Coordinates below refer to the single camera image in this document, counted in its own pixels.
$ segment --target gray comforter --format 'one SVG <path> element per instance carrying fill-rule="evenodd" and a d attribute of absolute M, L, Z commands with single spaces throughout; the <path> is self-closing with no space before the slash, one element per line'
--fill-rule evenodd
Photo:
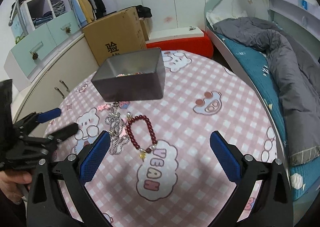
<path fill-rule="evenodd" d="M 266 51 L 279 89 L 293 166 L 320 155 L 320 68 L 309 53 L 273 23 L 257 18 L 227 19 L 214 31 Z"/>

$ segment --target blue rubber tip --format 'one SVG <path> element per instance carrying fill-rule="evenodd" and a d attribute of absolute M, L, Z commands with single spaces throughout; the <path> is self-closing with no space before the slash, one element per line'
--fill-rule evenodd
<path fill-rule="evenodd" d="M 61 110 L 59 108 L 55 108 L 53 110 L 49 110 L 44 113 L 40 113 L 37 117 L 38 123 L 45 123 L 49 120 L 52 120 L 54 118 L 57 118 L 61 115 Z"/>
<path fill-rule="evenodd" d="M 239 184 L 241 181 L 241 166 L 228 149 L 225 140 L 221 139 L 216 132 L 212 132 L 210 136 L 210 147 L 229 181 Z"/>
<path fill-rule="evenodd" d="M 94 174 L 97 172 L 104 156 L 110 148 L 110 135 L 105 132 L 96 142 L 93 148 L 91 148 L 87 157 L 80 165 L 80 182 L 84 185 L 90 182 Z"/>

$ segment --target cabinet door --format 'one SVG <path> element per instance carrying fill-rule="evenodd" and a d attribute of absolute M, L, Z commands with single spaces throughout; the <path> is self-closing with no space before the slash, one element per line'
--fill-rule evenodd
<path fill-rule="evenodd" d="M 16 44 L 11 52 L 27 77 L 56 46 L 47 24 L 43 24 Z M 38 54 L 37 60 L 32 59 L 32 52 Z"/>
<path fill-rule="evenodd" d="M 87 40 L 83 37 L 62 55 L 46 72 L 27 99 L 18 120 L 31 112 L 45 112 L 58 107 L 70 91 L 99 68 Z M 43 137 L 48 122 L 40 124 L 32 134 Z"/>
<path fill-rule="evenodd" d="M 47 23 L 52 37 L 57 45 L 68 39 L 79 30 L 73 11 L 69 11 Z"/>

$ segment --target red stool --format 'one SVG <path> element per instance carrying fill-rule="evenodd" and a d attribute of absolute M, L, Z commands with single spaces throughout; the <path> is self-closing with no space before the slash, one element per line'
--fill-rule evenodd
<path fill-rule="evenodd" d="M 208 35 L 204 37 L 172 39 L 147 44 L 147 48 L 160 47 L 161 50 L 185 50 L 208 58 L 213 56 L 213 45 Z"/>

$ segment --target tablecloth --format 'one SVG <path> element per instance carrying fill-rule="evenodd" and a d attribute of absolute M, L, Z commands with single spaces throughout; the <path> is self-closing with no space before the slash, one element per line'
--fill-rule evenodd
<path fill-rule="evenodd" d="M 164 97 L 152 101 L 120 102 L 127 112 L 146 115 L 158 145 L 144 162 L 129 142 L 119 155 L 107 153 L 93 180 L 85 184 L 92 199 L 115 227 L 206 227 L 235 188 L 229 182 L 209 145 L 218 130 L 243 154 L 271 162 L 276 140 L 267 114 L 255 92 L 231 71 L 208 58 L 186 51 L 162 52 L 166 67 Z M 91 78 L 81 82 L 60 105 L 62 114 L 52 120 L 46 135 L 71 122 L 78 133 L 62 143 L 55 160 L 79 153 L 93 143 L 110 113 Z M 147 126 L 132 125 L 136 141 L 151 144 Z M 63 182 L 62 193 L 72 216 L 81 219 Z M 240 217 L 246 218 L 257 197 L 256 182 Z"/>

